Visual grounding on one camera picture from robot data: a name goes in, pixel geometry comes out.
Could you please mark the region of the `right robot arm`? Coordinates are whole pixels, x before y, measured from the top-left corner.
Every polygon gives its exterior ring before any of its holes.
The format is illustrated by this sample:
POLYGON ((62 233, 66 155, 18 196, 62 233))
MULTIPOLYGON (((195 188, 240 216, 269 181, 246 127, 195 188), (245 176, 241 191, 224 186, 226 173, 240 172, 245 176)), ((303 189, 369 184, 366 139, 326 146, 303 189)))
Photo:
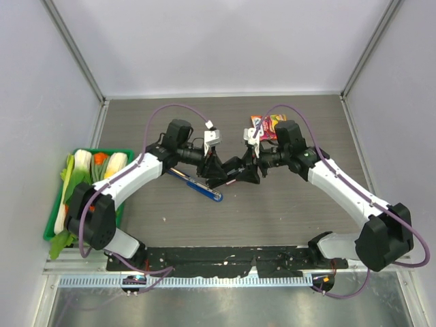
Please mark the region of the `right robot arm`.
POLYGON ((332 259, 359 260, 379 272, 414 247, 409 230, 411 215, 401 203, 391 205, 374 196, 350 179, 326 153, 307 146, 295 121, 281 121, 275 127, 278 145, 261 147, 254 127, 244 130, 246 164, 237 180, 259 183, 268 169, 287 166, 291 172, 328 194, 355 221, 359 232, 324 232, 309 242, 307 259, 316 269, 325 268, 332 259))

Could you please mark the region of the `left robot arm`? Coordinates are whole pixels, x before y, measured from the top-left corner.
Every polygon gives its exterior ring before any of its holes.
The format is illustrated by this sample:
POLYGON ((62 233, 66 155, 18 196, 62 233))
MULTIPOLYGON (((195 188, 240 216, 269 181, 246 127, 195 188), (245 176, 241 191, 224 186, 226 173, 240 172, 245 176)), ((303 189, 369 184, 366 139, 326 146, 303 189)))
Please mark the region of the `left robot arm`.
POLYGON ((139 271, 145 255, 139 251, 140 242, 116 226, 116 210, 137 192, 178 163, 196 166, 202 178, 225 178, 223 164, 215 147, 221 133, 207 122, 203 144, 190 142, 193 128, 190 123, 174 119, 159 140, 146 147, 145 153, 114 175, 92 185, 85 182, 75 186, 64 227, 95 250, 117 253, 129 271, 139 271))

